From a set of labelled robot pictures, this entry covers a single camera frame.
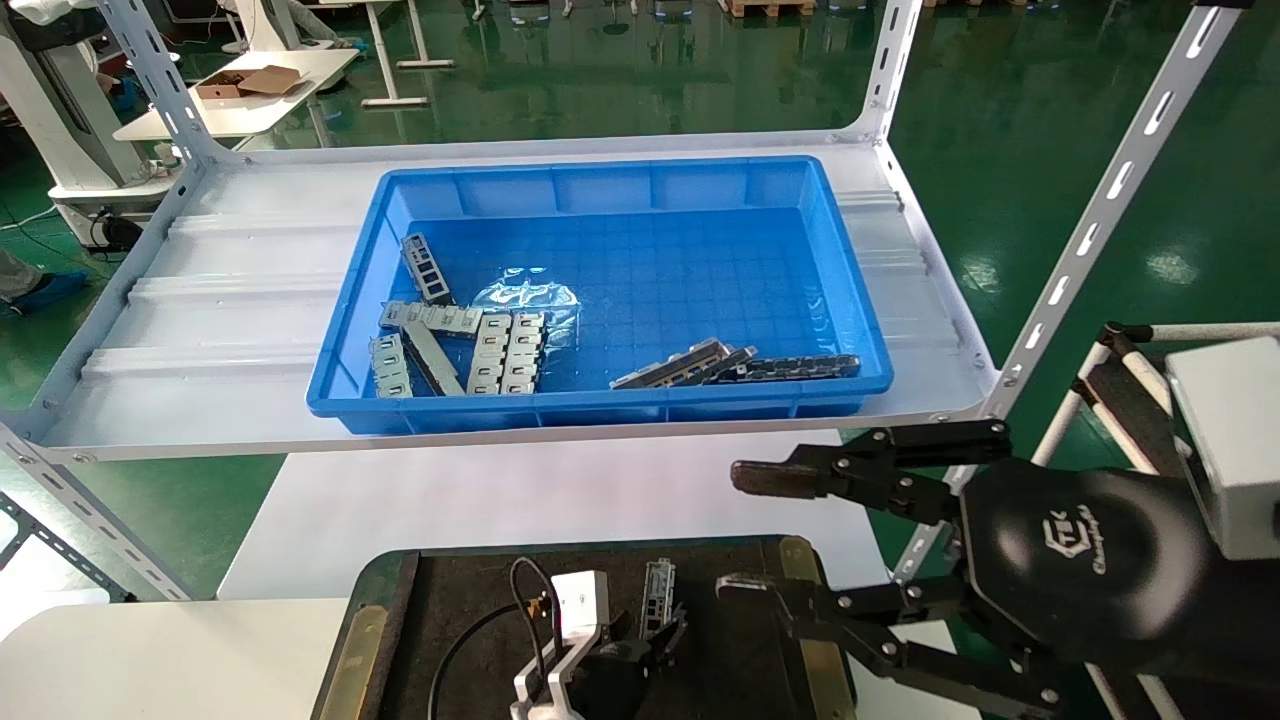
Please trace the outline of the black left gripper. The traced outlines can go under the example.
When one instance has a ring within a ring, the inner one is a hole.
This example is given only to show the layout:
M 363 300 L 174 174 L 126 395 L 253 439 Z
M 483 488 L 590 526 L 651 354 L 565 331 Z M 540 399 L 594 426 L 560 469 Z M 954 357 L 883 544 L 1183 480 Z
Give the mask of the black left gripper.
M 582 719 L 635 719 L 650 675 L 675 665 L 675 651 L 689 628 L 687 610 L 675 605 L 671 616 L 648 641 L 634 637 L 634 614 L 618 612 L 605 628 L 602 644 L 573 670 L 568 697 Z

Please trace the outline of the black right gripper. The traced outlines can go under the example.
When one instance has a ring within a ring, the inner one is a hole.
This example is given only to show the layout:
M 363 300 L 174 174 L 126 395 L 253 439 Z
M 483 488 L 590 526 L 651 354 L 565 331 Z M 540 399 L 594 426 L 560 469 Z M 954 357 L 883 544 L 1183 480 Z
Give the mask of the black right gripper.
M 996 420 L 882 427 L 840 446 L 799 445 L 777 462 L 739 460 L 732 484 L 760 497 L 836 497 L 928 527 L 960 514 L 972 587 L 1059 659 L 1277 688 L 1276 561 L 1226 559 L 1184 480 L 1011 455 Z M 919 474 L 995 461 L 960 500 Z M 1012 657 L 995 665 L 895 635 L 972 614 L 956 577 L 833 591 L 732 573 L 716 596 L 773 612 L 791 639 L 833 644 L 874 676 L 986 714 L 1055 719 L 1062 707 L 1052 657 L 1033 641 L 1014 641 Z

